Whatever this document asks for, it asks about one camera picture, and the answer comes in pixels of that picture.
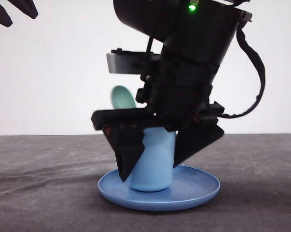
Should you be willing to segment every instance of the black cable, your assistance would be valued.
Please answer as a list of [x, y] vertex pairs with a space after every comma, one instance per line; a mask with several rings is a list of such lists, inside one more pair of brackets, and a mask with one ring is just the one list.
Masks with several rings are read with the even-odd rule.
[[245, 40], [245, 34], [243, 32], [243, 28], [246, 25], [246, 22], [241, 21], [237, 27], [237, 31], [236, 31], [236, 38], [237, 38], [237, 42], [239, 44], [239, 46], [241, 47], [241, 49], [247, 54], [247, 56], [249, 57], [249, 59], [251, 60], [252, 64], [254, 65], [254, 67], [256, 68], [258, 75], [259, 75], [259, 79], [260, 79], [260, 83], [261, 83], [261, 87], [260, 87], [260, 92], [259, 95], [256, 97], [256, 101], [255, 103], [245, 112], [239, 114], [239, 115], [229, 115], [229, 114], [219, 114], [217, 112], [213, 112], [210, 108], [209, 105], [209, 94], [211, 91], [211, 86], [208, 87], [207, 89], [207, 95], [208, 96], [205, 100], [205, 105], [206, 108], [208, 110], [210, 110], [214, 115], [216, 115], [217, 117], [222, 117], [222, 118], [238, 118], [238, 117], [243, 117], [247, 114], [249, 114], [251, 111], [253, 111], [257, 105], [260, 103], [261, 98], [263, 96], [264, 93], [264, 89], [265, 89], [265, 67], [264, 64], [260, 58], [260, 56], [258, 55], [257, 52], [255, 52], [246, 42]]

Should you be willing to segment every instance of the mint green spoon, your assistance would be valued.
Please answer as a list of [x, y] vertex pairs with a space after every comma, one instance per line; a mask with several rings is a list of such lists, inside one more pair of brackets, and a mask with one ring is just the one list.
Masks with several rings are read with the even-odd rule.
[[111, 103], [114, 109], [136, 108], [132, 94], [124, 86], [116, 86], [112, 89]]

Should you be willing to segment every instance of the gray fabric surface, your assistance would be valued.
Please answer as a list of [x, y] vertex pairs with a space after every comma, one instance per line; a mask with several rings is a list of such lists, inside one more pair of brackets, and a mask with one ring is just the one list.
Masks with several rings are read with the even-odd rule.
[[103, 136], [0, 137], [0, 232], [291, 232], [291, 135], [226, 135], [184, 164], [219, 178], [216, 198], [134, 211], [99, 194], [116, 168]]

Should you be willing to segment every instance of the blue saucer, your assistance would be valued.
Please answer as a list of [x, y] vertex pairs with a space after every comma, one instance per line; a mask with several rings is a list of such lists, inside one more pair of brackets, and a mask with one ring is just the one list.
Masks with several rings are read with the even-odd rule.
[[118, 171], [105, 174], [98, 182], [103, 197], [122, 207], [143, 211], [176, 211], [193, 208], [213, 199], [219, 180], [196, 168], [174, 168], [171, 186], [158, 192], [141, 192], [122, 182]]

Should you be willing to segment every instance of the white wall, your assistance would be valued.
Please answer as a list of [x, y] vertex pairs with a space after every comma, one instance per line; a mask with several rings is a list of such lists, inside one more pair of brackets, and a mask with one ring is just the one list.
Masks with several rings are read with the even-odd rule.
[[[113, 86], [134, 94], [142, 87], [138, 76], [108, 74], [107, 52], [143, 51], [148, 39], [116, 18], [112, 0], [35, 0], [36, 20], [0, 2], [14, 22], [0, 25], [0, 135], [95, 133], [90, 116], [111, 108]], [[241, 8], [254, 14], [245, 32], [267, 67], [266, 91], [249, 116], [220, 125], [226, 133], [291, 133], [291, 0], [252, 0]], [[153, 50], [161, 47], [156, 42]], [[255, 100], [258, 80], [234, 40], [211, 99], [241, 113]]]

